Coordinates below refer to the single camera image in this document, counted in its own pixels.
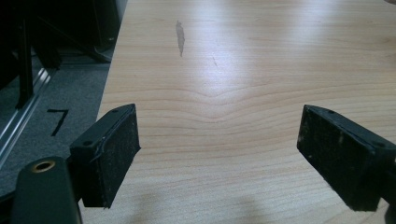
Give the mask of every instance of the light wood surface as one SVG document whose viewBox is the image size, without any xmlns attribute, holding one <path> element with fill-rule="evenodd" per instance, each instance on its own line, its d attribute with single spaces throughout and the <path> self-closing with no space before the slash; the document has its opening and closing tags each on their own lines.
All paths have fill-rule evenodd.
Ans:
<svg viewBox="0 0 396 224">
<path fill-rule="evenodd" d="M 130 0 L 99 117 L 135 103 L 142 150 L 111 209 L 83 219 L 384 223 L 385 202 L 349 210 L 296 142 L 304 104 L 396 142 L 395 94 L 385 1 Z"/>
</svg>

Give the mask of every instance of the wood grain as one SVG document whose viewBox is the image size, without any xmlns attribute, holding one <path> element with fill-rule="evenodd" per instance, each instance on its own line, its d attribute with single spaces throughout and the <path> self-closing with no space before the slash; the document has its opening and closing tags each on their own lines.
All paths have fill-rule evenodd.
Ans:
<svg viewBox="0 0 396 224">
<path fill-rule="evenodd" d="M 350 211 L 296 141 L 311 104 L 396 142 L 395 76 L 384 1 L 130 0 L 98 117 L 135 103 L 142 150 L 84 221 L 384 223 L 385 202 Z"/>
</svg>

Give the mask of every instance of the black printed number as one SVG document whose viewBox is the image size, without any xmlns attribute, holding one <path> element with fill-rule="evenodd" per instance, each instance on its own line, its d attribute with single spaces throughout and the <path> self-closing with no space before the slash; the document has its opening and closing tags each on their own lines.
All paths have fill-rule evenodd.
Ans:
<svg viewBox="0 0 396 224">
<path fill-rule="evenodd" d="M 69 110 L 56 110 L 56 109 L 49 109 L 47 110 L 49 113 L 63 113 L 61 119 L 58 121 L 58 125 L 56 126 L 55 130 L 53 130 L 51 136 L 55 136 L 57 132 L 61 129 L 62 125 L 64 124 L 64 119 L 69 113 Z"/>
</svg>

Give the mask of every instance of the brass insert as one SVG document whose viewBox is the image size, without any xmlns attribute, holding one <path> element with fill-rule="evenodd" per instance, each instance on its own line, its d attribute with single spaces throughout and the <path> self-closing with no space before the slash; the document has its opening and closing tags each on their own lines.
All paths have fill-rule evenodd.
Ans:
<svg viewBox="0 0 396 224">
<path fill-rule="evenodd" d="M 33 173 L 43 173 L 46 172 L 50 169 L 52 169 L 52 167 L 55 166 L 55 161 L 42 161 L 38 164 L 35 164 L 32 168 L 32 172 Z"/>
</svg>

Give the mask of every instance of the floor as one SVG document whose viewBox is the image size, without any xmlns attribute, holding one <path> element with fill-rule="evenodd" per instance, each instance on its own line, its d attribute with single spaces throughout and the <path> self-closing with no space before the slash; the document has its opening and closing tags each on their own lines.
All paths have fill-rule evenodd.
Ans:
<svg viewBox="0 0 396 224">
<path fill-rule="evenodd" d="M 103 54 L 111 57 L 113 51 Z M 42 69 L 33 56 L 35 97 L 22 110 L 15 109 L 18 78 L 0 90 L 0 195 L 14 190 L 19 170 L 29 162 L 67 158 L 68 146 L 96 121 L 110 63 L 96 63 L 73 49 L 61 55 L 59 70 Z"/>
</svg>

